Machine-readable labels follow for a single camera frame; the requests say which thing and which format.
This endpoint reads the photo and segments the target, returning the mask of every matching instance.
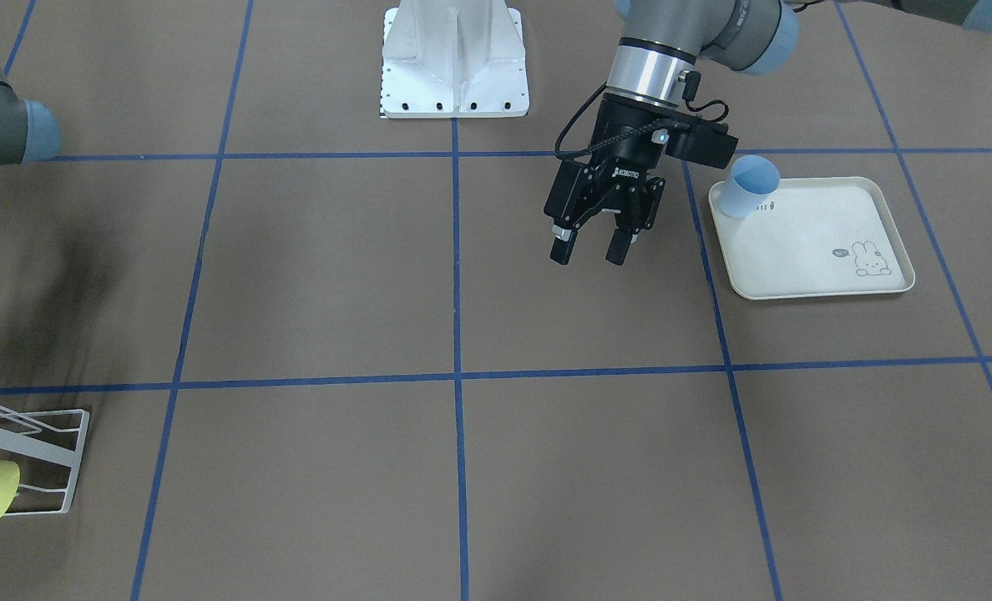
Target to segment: light blue plastic cup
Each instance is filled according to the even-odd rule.
[[[730,179],[718,195],[718,208],[734,220],[744,220],[778,189],[779,182],[782,176],[770,160],[755,154],[742,156],[733,161]]]

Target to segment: white tray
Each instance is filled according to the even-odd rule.
[[[707,194],[730,284],[751,301],[911,290],[915,270],[882,190],[870,179],[783,179],[755,212],[718,208]]]

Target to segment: white plastic stand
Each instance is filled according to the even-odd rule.
[[[76,416],[76,427],[54,427],[39,420],[40,417],[71,415]],[[62,465],[69,469],[68,483],[64,488],[35,487],[31,484],[20,484],[25,490],[38,493],[61,494],[62,502],[57,509],[44,511],[10,511],[7,516],[33,516],[45,513],[68,513],[73,506],[73,494],[77,488],[77,477],[80,475],[80,459],[84,456],[84,440],[88,437],[88,423],[91,414],[80,408],[61,411],[40,411],[18,413],[10,408],[0,406],[0,449],[5,452],[23,454],[27,457]],[[75,437],[73,448],[60,447],[38,440],[33,434],[48,431],[57,434],[69,434]]]
[[[385,12],[381,116],[522,117],[522,15],[504,0],[403,0]]]

